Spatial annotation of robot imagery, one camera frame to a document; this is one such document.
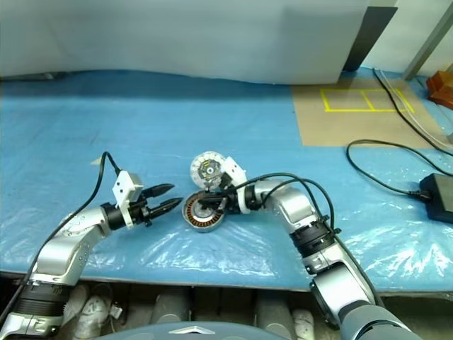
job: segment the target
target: black wire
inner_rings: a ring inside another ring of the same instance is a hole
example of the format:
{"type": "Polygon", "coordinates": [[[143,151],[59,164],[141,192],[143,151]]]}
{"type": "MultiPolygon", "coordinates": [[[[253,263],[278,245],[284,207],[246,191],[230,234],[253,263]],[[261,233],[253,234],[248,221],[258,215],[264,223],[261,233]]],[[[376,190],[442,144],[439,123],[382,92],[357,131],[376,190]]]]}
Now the black wire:
{"type": "Polygon", "coordinates": [[[23,277],[22,282],[17,287],[13,297],[10,299],[10,301],[6,305],[6,307],[3,310],[3,312],[0,314],[0,325],[2,325],[4,323],[4,321],[5,321],[6,317],[8,316],[9,312],[12,310],[12,308],[14,306],[14,303],[17,301],[17,298],[22,293],[22,289],[25,287],[25,285],[27,284],[28,280],[30,279],[31,274],[33,273],[33,267],[35,266],[35,264],[36,264],[36,262],[38,260],[38,257],[39,257],[39,254],[40,254],[42,248],[44,248],[46,243],[48,243],[70,220],[72,220],[72,218],[74,218],[74,216],[76,216],[83,209],[85,209],[93,201],[93,199],[96,197],[96,195],[98,194],[99,188],[101,187],[102,178],[103,178],[103,175],[104,175],[104,166],[105,166],[105,158],[106,157],[108,158],[108,160],[112,164],[113,168],[115,169],[115,173],[117,175],[120,173],[121,169],[118,167],[118,165],[113,160],[112,155],[109,152],[102,153],[101,163],[99,165],[98,180],[96,182],[96,186],[94,187],[94,190],[93,190],[91,196],[76,211],[74,211],[70,216],[65,218],[58,225],[58,227],[47,237],[47,239],[42,243],[41,247],[39,248],[38,252],[35,255],[35,258],[33,259],[32,263],[30,265],[30,268],[28,269],[27,273],[23,277]]]}
{"type": "MultiPolygon", "coordinates": [[[[251,180],[247,181],[247,182],[244,182],[238,186],[236,186],[234,188],[234,190],[237,190],[239,188],[243,188],[244,186],[247,186],[249,184],[252,184],[252,183],[255,183],[255,182],[258,182],[258,181],[261,181],[263,179],[268,179],[268,178],[271,178],[271,177],[279,177],[279,176],[283,176],[283,177],[291,177],[293,178],[292,180],[290,181],[286,181],[286,182],[283,182],[283,183],[280,183],[278,184],[278,186],[280,186],[280,188],[283,186],[283,185],[287,185],[289,183],[293,183],[295,181],[298,181],[300,183],[302,183],[302,185],[304,185],[303,183],[306,182],[306,183],[310,183],[311,185],[317,187],[320,192],[322,192],[324,198],[326,199],[326,202],[328,204],[328,208],[329,208],[329,213],[330,213],[330,218],[331,218],[331,223],[330,225],[328,223],[326,223],[326,226],[327,228],[329,228],[329,230],[333,233],[333,237],[335,238],[335,240],[337,241],[337,243],[340,245],[340,247],[342,247],[345,251],[345,253],[350,257],[351,261],[354,263],[355,267],[357,268],[357,270],[360,272],[360,275],[364,278],[365,282],[368,284],[369,286],[369,289],[371,290],[373,296],[374,296],[374,300],[376,302],[376,304],[378,306],[381,306],[381,307],[384,307],[385,308],[385,304],[384,304],[384,301],[382,301],[381,297],[379,296],[379,294],[377,293],[376,291],[376,288],[374,287],[373,283],[371,282],[371,280],[369,279],[368,275],[365,273],[365,271],[363,270],[363,268],[361,267],[361,265],[358,263],[357,259],[354,257],[354,255],[352,255],[352,253],[350,252],[350,250],[346,247],[346,245],[343,243],[343,241],[340,239],[340,237],[336,234],[335,232],[335,210],[334,210],[334,207],[333,207],[333,203],[332,203],[332,200],[330,198],[330,196],[327,194],[327,191],[322,187],[321,184],[315,182],[315,181],[312,181],[311,179],[307,179],[307,178],[300,178],[294,174],[290,174],[290,173],[287,173],[287,172],[276,172],[276,173],[272,173],[272,174],[266,174],[266,175],[262,175],[262,176],[259,176],[259,177],[255,177],[255,178],[252,178],[251,180]]],[[[316,212],[318,214],[318,216],[322,216],[322,213],[321,211],[319,210],[319,206],[318,206],[318,203],[316,202],[316,199],[313,195],[313,193],[311,192],[311,189],[304,185],[305,189],[307,190],[309,196],[310,196],[310,199],[312,200],[313,202],[313,206],[315,207],[316,209],[316,212]]],[[[263,199],[263,202],[265,202],[265,200],[267,199],[267,197],[269,197],[269,194],[266,195],[266,197],[264,197],[263,199]]]]}
{"type": "Polygon", "coordinates": [[[376,69],[373,69],[373,75],[376,77],[377,81],[381,84],[382,88],[385,90],[385,92],[387,92],[387,95],[389,96],[390,98],[390,101],[391,103],[394,105],[394,108],[396,109],[396,112],[399,114],[399,116],[401,117],[401,119],[404,120],[404,122],[409,125],[412,130],[414,130],[417,135],[419,135],[420,137],[422,137],[428,144],[430,144],[432,147],[434,147],[436,150],[438,151],[441,151],[443,152],[444,154],[448,154],[449,156],[453,157],[453,153],[451,152],[448,152],[447,150],[441,148],[441,147],[438,147],[432,140],[430,140],[428,138],[428,136],[424,135],[421,131],[419,131],[419,129],[410,121],[408,120],[404,115],[403,113],[399,110],[399,107],[398,105],[396,105],[396,102],[395,102],[395,99],[394,97],[391,95],[391,92],[390,90],[387,88],[387,86],[382,82],[381,78],[377,75],[376,73],[376,69]]]}
{"type": "Polygon", "coordinates": [[[369,179],[375,181],[379,185],[381,185],[389,190],[395,191],[397,193],[403,193],[405,195],[413,196],[416,198],[423,198],[422,193],[420,191],[407,191],[407,190],[394,188],[393,186],[390,186],[389,184],[384,183],[383,181],[380,181],[379,179],[377,179],[370,173],[368,173],[365,170],[363,170],[362,168],[360,168],[357,165],[357,163],[355,163],[352,160],[352,157],[350,155],[351,147],[353,145],[360,145],[360,144],[382,144],[382,145],[391,145],[393,147],[400,147],[401,149],[406,149],[410,152],[413,152],[414,154],[417,154],[419,157],[423,158],[430,166],[432,166],[434,169],[438,170],[442,174],[445,174],[447,176],[453,176],[453,173],[445,171],[444,169],[441,169],[438,165],[436,165],[433,161],[431,161],[429,158],[427,158],[424,154],[422,154],[421,152],[419,152],[416,149],[413,149],[412,147],[408,147],[407,145],[402,145],[402,144],[393,143],[393,142],[386,142],[384,140],[354,140],[351,143],[349,143],[348,146],[346,147],[346,157],[348,158],[348,161],[350,162],[352,167],[354,169],[356,169],[357,171],[359,171],[360,173],[362,173],[363,175],[365,175],[366,177],[368,177],[369,179]]]}

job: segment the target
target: metal pole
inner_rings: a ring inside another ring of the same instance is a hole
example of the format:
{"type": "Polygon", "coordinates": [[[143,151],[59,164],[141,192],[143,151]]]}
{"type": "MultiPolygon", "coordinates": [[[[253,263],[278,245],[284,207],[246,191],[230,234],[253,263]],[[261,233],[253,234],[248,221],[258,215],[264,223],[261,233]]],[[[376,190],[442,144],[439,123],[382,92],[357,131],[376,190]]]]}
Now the metal pole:
{"type": "Polygon", "coordinates": [[[408,68],[403,73],[403,79],[411,80],[418,72],[418,70],[425,64],[426,59],[431,55],[432,51],[440,43],[442,38],[448,32],[453,24],[453,2],[441,17],[439,23],[436,25],[430,36],[427,38],[423,46],[418,51],[417,55],[412,59],[408,68]]]}

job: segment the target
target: power adapter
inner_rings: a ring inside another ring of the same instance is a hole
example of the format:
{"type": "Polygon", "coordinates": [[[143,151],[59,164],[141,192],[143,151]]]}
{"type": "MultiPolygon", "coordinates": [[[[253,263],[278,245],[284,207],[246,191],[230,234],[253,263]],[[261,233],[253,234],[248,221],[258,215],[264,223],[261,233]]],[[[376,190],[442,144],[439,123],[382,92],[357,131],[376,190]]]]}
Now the power adapter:
{"type": "Polygon", "coordinates": [[[428,217],[453,223],[453,177],[430,174],[420,181],[420,189],[430,196],[425,200],[428,217]]]}

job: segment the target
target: blue surface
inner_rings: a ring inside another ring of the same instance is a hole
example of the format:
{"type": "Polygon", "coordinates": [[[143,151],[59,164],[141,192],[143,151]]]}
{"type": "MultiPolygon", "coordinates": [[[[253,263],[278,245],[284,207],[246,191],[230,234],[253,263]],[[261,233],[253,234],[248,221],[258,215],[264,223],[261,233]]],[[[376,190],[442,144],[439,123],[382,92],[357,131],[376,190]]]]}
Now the blue surface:
{"type": "MultiPolygon", "coordinates": [[[[370,76],[366,69],[358,74],[370,76]]],[[[424,91],[416,81],[411,86],[424,91]]],[[[433,116],[449,128],[440,113],[433,116]]],[[[429,221],[422,203],[359,176],[343,148],[303,147],[288,86],[84,72],[60,81],[4,83],[1,120],[2,271],[25,271],[51,230],[88,197],[98,171],[91,162],[104,150],[145,186],[177,185],[156,204],[196,191],[190,163],[215,150],[235,158],[250,178],[287,171],[319,181],[336,206],[341,237],[379,290],[453,289],[451,225],[429,221]]],[[[453,169],[438,152],[425,152],[453,169]]],[[[354,156],[401,188],[416,189],[432,172],[397,149],[357,148],[354,156]]],[[[113,181],[108,169],[94,204],[113,202],[113,181]]],[[[119,230],[103,240],[84,277],[282,289],[309,284],[289,237],[269,215],[228,216],[214,232],[198,234],[179,209],[150,228],[119,230]]]]}

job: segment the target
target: orange object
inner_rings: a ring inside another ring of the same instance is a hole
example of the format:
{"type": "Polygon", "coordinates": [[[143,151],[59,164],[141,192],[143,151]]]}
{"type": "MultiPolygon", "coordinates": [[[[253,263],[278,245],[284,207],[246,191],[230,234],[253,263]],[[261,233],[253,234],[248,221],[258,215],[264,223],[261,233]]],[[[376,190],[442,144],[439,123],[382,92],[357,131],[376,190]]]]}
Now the orange object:
{"type": "Polygon", "coordinates": [[[428,98],[431,101],[453,110],[453,73],[437,71],[426,84],[430,92],[428,98]]]}

